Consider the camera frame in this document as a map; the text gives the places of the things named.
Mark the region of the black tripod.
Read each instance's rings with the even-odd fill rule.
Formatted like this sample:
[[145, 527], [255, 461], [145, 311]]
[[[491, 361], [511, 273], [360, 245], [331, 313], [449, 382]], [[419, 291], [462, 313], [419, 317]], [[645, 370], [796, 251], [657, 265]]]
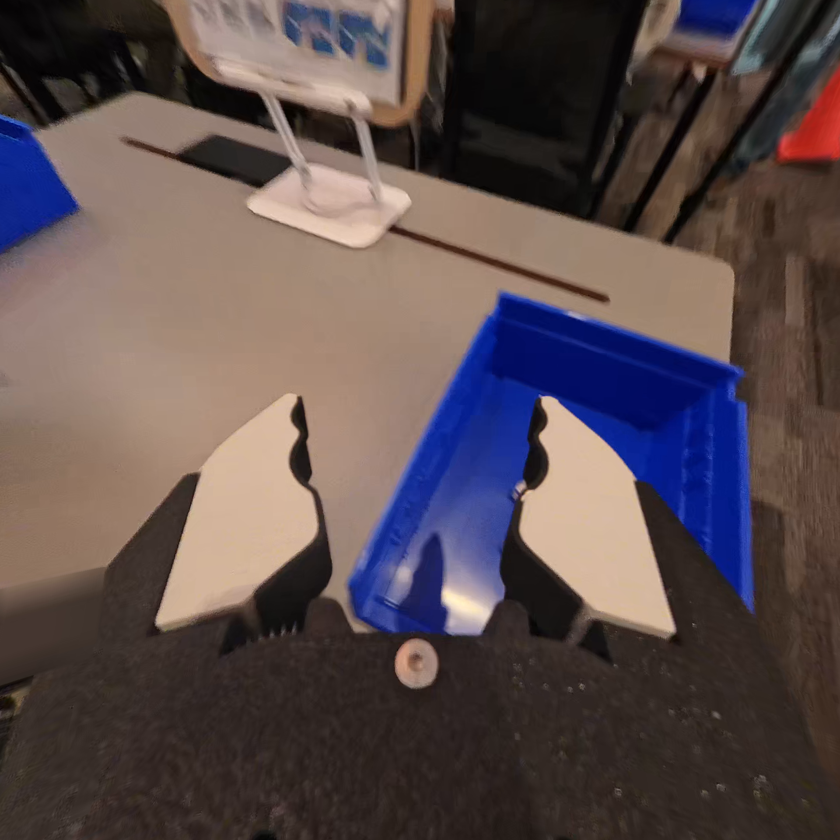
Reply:
[[702, 69], [704, 75], [627, 211], [623, 222], [627, 233], [635, 230], [647, 210], [716, 80], [770, 73], [717, 159], [683, 199], [662, 237], [671, 244], [718, 177], [744, 172], [774, 149], [805, 96], [838, 55], [838, 2], [684, 2], [675, 32], [662, 50], [682, 60], [673, 93], [694, 69]]

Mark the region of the wide blue storage bin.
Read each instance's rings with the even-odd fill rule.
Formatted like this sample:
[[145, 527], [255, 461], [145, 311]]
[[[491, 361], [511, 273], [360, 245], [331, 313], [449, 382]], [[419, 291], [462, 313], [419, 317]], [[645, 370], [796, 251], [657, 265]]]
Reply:
[[1, 251], [74, 214], [76, 198], [27, 124], [1, 117]]

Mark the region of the instruction poster board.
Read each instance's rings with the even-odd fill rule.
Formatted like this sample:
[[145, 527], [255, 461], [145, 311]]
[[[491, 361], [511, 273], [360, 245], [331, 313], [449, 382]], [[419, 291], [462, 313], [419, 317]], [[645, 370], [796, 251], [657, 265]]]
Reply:
[[392, 129], [427, 90], [436, 3], [166, 1], [190, 61], [222, 85]]

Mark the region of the orange plastic object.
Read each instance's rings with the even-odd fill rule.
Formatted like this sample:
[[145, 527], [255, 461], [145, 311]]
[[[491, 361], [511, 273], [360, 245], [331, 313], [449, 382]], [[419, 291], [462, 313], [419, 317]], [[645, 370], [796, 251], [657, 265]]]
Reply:
[[839, 159], [839, 87], [827, 85], [796, 131], [780, 141], [782, 164], [833, 163]]

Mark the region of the black smartphone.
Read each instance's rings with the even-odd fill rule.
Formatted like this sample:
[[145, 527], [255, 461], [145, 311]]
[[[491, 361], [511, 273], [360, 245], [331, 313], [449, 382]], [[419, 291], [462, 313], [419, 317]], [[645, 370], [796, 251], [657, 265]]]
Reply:
[[260, 189], [292, 167], [284, 154], [211, 134], [176, 153], [175, 158], [205, 172]]

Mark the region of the black chair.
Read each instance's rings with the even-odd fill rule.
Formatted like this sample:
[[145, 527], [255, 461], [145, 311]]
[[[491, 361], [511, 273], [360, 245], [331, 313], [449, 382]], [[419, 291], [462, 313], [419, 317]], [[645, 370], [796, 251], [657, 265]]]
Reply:
[[583, 217], [646, 5], [455, 2], [441, 177]]

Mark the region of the narrow blue storage bin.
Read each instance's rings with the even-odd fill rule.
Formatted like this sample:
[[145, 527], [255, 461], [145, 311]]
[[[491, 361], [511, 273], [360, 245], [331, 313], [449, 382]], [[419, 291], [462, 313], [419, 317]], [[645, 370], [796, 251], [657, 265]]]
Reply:
[[612, 446], [754, 612], [740, 369], [502, 292], [350, 574], [355, 616], [388, 633], [480, 634], [540, 396]]

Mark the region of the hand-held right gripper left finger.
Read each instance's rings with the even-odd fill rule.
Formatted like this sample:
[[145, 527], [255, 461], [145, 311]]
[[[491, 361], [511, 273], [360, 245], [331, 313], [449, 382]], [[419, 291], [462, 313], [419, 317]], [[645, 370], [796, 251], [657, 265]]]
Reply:
[[249, 636], [302, 631], [333, 571], [303, 399], [283, 395], [201, 467], [155, 616], [161, 632], [220, 617]]

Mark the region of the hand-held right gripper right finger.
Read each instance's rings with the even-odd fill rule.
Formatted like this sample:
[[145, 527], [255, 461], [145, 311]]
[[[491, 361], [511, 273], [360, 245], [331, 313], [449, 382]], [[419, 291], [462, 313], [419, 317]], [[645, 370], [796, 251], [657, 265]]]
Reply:
[[528, 444], [500, 557], [507, 599], [554, 640], [584, 640], [596, 624], [672, 639], [633, 472], [549, 395], [534, 403]]

